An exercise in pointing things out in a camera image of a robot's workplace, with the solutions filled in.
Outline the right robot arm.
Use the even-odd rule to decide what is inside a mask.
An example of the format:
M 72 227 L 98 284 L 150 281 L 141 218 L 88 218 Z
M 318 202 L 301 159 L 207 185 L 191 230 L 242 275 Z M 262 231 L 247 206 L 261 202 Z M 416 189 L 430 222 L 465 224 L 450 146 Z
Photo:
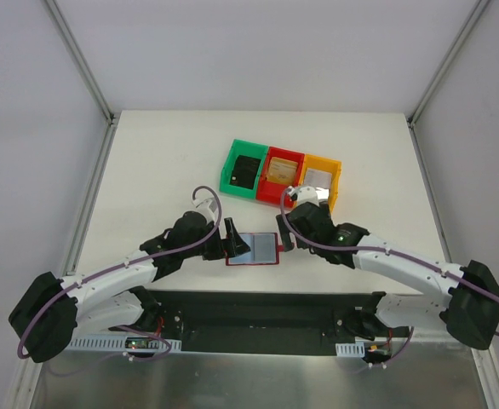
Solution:
M 360 337 L 420 327 L 446 331 L 472 349 L 490 347 L 499 325 L 499 285 L 485 264 L 462 266 L 402 251 L 365 228 L 335 224 L 328 210 L 312 203 L 282 211 L 276 220 L 287 251 L 307 249 L 333 265 L 379 274 L 418 292 L 374 293 L 353 327 Z

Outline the red leather card holder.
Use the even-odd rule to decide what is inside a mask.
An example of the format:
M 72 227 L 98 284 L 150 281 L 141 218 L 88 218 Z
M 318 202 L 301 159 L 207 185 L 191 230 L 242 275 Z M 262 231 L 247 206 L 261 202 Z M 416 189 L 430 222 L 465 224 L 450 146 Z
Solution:
M 241 233 L 240 236 L 249 246 L 249 252 L 227 258 L 228 267 L 279 264 L 279 253 L 283 248 L 278 244 L 276 233 Z

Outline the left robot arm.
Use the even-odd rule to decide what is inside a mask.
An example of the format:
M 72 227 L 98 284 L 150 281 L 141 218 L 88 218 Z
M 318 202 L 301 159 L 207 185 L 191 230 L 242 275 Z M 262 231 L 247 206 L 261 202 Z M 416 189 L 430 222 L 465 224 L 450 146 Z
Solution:
M 119 294 L 134 297 L 145 285 L 178 271 L 188 258 L 216 261 L 250 252 L 232 218 L 224 223 L 227 234 L 222 236 L 214 218 L 188 211 L 117 265 L 64 278 L 50 272 L 38 275 L 9 315 L 20 339 L 18 357 L 36 363 L 54 358 L 82 327 L 83 319 L 92 317 L 91 309 Z

